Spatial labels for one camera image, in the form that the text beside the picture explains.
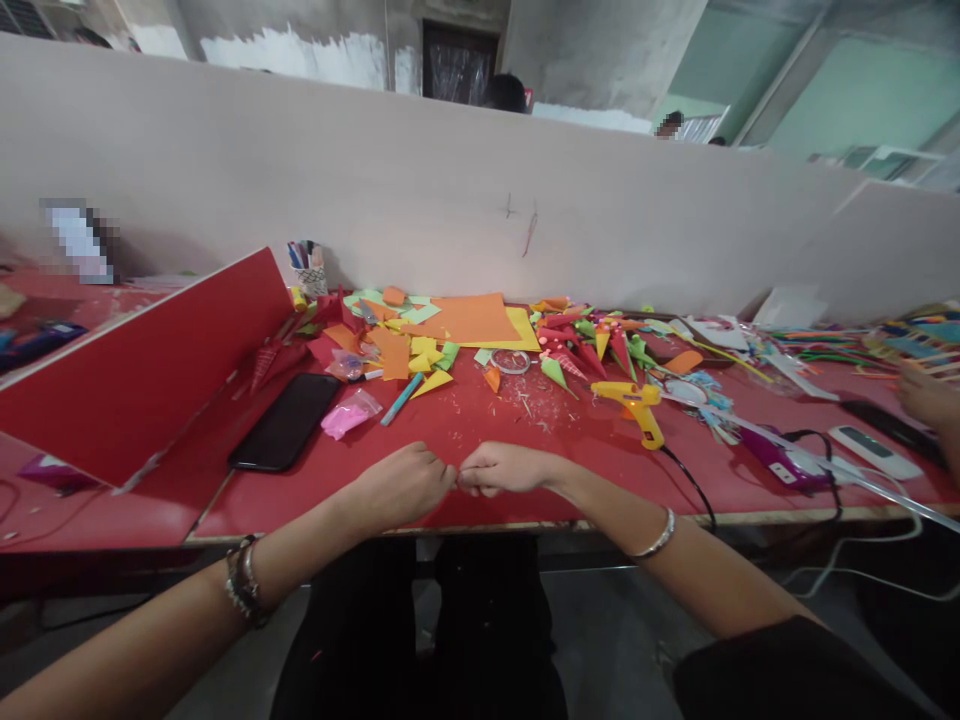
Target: fist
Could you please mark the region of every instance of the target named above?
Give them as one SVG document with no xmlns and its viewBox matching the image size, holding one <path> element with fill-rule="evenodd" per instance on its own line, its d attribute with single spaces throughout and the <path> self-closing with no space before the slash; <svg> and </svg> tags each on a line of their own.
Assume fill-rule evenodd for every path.
<svg viewBox="0 0 960 720">
<path fill-rule="evenodd" d="M 453 465 L 430 452 L 426 443 L 416 442 L 371 465 L 342 492 L 373 536 L 428 514 L 456 479 Z"/>
</svg>

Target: plastic bag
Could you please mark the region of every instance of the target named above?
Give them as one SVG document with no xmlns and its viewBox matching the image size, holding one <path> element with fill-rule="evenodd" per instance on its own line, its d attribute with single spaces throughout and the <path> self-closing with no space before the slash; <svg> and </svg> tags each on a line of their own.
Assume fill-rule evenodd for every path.
<svg viewBox="0 0 960 720">
<path fill-rule="evenodd" d="M 340 401 L 337 406 L 327 413 L 327 416 L 320 421 L 320 427 L 334 440 L 340 440 L 365 420 L 375 417 L 377 413 L 383 410 L 383 407 L 374 397 L 363 389 L 346 400 Z"/>
</svg>

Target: yellow paper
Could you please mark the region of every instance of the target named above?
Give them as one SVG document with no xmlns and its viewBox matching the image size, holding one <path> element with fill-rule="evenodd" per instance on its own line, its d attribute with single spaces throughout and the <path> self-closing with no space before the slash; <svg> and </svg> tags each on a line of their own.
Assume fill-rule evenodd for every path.
<svg viewBox="0 0 960 720">
<path fill-rule="evenodd" d="M 417 355 L 417 357 L 411 360 L 410 372 L 430 372 L 429 356 L 424 353 L 423 355 Z"/>
<path fill-rule="evenodd" d="M 478 348 L 503 348 L 504 350 L 526 350 L 527 352 L 539 351 L 540 342 L 537 340 L 537 334 L 533 331 L 533 326 L 530 324 L 530 319 L 527 315 L 527 309 L 523 308 L 512 308 L 508 307 L 507 317 L 510 318 L 511 324 L 517 329 L 517 332 L 520 333 L 519 340 L 500 340 L 499 342 L 485 342 L 485 343 L 461 343 L 461 347 L 478 347 Z"/>
<path fill-rule="evenodd" d="M 450 373 L 444 372 L 443 370 L 437 370 L 424 381 L 423 385 L 420 386 L 420 389 L 417 390 L 410 399 L 412 400 L 415 397 L 423 395 L 425 392 L 435 390 L 441 385 L 446 385 L 451 380 L 453 380 L 453 378 L 450 376 Z"/>
<path fill-rule="evenodd" d="M 423 355 L 425 352 L 437 349 L 436 338 L 417 337 L 412 338 L 410 350 L 414 355 Z"/>
</svg>

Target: green wall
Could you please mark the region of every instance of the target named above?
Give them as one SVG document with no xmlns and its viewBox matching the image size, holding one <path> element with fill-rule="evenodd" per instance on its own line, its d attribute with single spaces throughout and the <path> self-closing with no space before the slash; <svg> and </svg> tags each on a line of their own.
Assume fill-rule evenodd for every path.
<svg viewBox="0 0 960 720">
<path fill-rule="evenodd" d="M 854 145 L 918 150 L 958 110 L 960 60 L 845 38 L 769 144 L 802 160 Z"/>
<path fill-rule="evenodd" d="M 680 96 L 730 105 L 719 134 L 733 141 L 796 46 L 804 28 L 708 7 L 658 108 Z"/>
</svg>

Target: phone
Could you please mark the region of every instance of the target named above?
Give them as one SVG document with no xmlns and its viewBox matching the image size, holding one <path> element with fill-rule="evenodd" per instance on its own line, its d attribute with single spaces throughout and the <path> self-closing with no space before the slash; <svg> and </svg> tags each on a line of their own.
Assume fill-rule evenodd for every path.
<svg viewBox="0 0 960 720">
<path fill-rule="evenodd" d="M 881 445 L 855 427 L 850 425 L 835 427 L 830 431 L 830 437 L 894 480 L 910 480 L 923 475 L 923 471 L 905 457 L 897 455 L 893 450 Z"/>
<path fill-rule="evenodd" d="M 294 377 L 230 453 L 230 467 L 275 473 L 292 468 L 341 387 L 330 375 Z"/>
</svg>

